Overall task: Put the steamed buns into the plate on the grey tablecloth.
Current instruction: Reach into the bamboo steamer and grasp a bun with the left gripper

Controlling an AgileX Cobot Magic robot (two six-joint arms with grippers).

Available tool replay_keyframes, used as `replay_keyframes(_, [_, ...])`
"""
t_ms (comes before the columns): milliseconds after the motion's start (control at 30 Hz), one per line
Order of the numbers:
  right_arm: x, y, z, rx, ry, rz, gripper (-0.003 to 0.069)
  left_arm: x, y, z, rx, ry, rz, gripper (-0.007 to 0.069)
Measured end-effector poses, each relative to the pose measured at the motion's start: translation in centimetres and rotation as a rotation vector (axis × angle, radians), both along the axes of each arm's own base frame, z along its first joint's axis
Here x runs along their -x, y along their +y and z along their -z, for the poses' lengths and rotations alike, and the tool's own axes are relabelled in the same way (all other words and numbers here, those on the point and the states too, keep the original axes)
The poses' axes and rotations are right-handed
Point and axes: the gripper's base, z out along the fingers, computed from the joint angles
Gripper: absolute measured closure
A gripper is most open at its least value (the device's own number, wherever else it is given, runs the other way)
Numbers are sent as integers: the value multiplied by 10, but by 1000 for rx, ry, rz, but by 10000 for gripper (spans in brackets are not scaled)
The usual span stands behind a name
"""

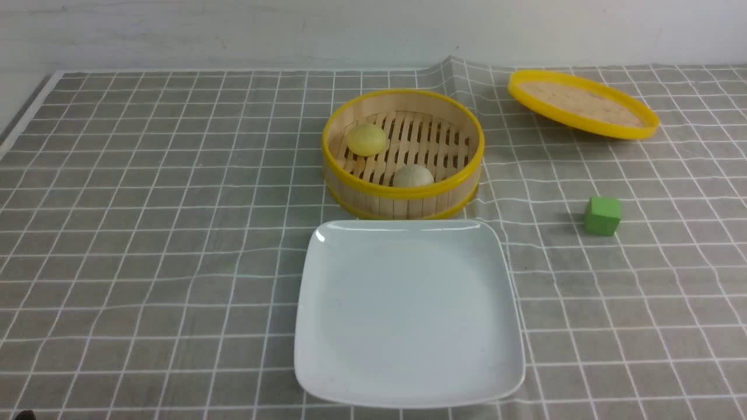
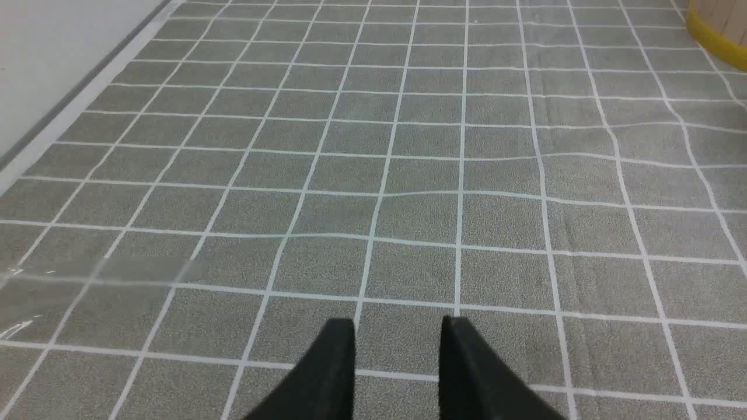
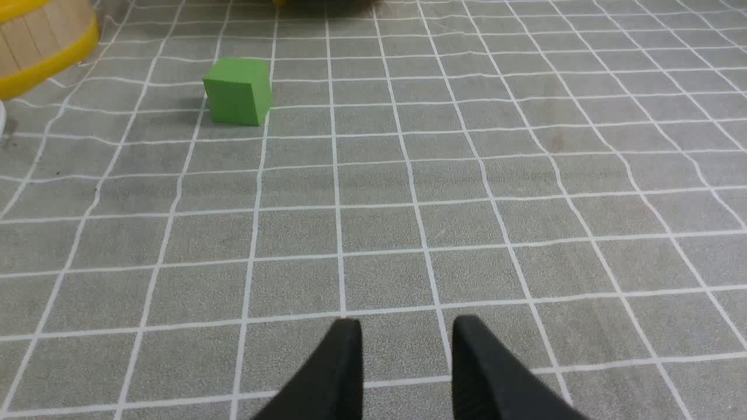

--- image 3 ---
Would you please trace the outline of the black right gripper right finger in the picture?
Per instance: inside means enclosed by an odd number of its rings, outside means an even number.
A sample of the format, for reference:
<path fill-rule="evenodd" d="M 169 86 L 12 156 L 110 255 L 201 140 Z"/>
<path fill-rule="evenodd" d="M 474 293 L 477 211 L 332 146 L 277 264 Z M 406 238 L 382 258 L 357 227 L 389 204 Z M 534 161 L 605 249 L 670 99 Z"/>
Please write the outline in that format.
<path fill-rule="evenodd" d="M 584 419 L 539 380 L 477 316 L 458 316 L 452 330 L 455 419 Z"/>

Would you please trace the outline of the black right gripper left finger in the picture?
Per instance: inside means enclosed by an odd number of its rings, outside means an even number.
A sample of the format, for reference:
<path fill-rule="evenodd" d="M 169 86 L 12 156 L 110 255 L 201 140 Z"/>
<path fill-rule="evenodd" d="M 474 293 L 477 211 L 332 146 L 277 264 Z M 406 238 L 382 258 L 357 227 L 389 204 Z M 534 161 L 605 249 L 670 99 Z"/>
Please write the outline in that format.
<path fill-rule="evenodd" d="M 364 411 L 362 325 L 334 321 L 291 380 L 254 419 L 361 419 Z"/>

